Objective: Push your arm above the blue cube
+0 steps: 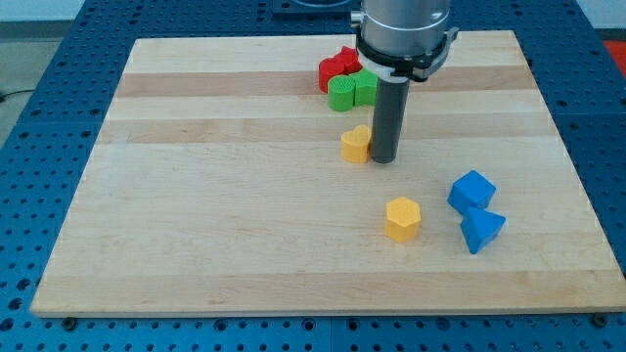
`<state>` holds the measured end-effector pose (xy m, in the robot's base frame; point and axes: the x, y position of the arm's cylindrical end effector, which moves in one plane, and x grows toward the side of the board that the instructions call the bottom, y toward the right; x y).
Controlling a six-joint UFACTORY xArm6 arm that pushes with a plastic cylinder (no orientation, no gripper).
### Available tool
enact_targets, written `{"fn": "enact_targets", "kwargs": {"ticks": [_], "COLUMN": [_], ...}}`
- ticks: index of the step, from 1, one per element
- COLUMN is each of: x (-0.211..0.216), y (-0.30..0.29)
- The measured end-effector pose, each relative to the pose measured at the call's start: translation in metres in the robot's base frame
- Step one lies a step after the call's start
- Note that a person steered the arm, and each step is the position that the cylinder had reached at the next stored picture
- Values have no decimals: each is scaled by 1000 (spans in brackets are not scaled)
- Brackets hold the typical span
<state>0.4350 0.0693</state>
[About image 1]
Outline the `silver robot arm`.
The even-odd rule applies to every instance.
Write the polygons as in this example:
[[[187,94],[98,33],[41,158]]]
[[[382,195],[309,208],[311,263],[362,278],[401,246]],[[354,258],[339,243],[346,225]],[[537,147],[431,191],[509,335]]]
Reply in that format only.
[[[388,83],[426,81],[457,37],[450,13],[449,0],[363,0],[350,14],[360,64]]]

